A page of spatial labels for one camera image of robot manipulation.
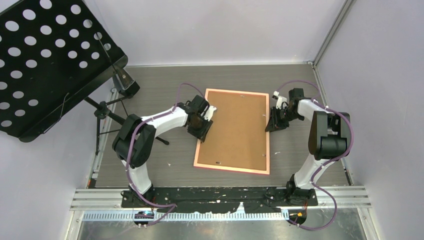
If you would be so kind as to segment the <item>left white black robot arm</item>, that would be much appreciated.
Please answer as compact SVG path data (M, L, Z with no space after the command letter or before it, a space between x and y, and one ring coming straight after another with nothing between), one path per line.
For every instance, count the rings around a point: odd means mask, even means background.
M130 192L141 207L153 202L153 183L148 174L147 161L154 141L163 133L184 127L187 132L204 142L213 124L217 108L204 97L177 102L170 109L150 116L129 115L112 143L112 149L125 167Z

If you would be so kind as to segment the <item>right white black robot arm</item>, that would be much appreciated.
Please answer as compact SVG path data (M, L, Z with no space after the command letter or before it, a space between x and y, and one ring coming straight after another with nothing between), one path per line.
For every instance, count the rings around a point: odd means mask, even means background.
M293 120L310 121L309 155L304 164L286 183L283 200L289 205L302 205L315 196L316 180L334 162L346 156L352 147L352 127L348 113L336 113L307 98L301 88L283 97L275 91L276 105L270 108L266 132L281 131Z

